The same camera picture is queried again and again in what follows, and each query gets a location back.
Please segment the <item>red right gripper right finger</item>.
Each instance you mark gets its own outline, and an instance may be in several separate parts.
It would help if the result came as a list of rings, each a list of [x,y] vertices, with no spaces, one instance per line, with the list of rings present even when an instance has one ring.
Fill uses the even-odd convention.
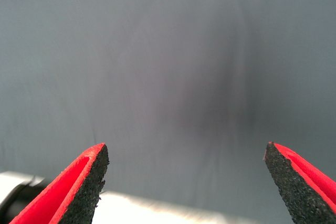
[[[335,223],[335,181],[275,142],[264,161],[294,223]]]

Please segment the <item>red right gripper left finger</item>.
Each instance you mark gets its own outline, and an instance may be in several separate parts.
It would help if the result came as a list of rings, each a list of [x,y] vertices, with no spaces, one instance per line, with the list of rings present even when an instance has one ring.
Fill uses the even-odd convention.
[[[92,223],[108,164],[105,143],[88,148],[11,223]]]

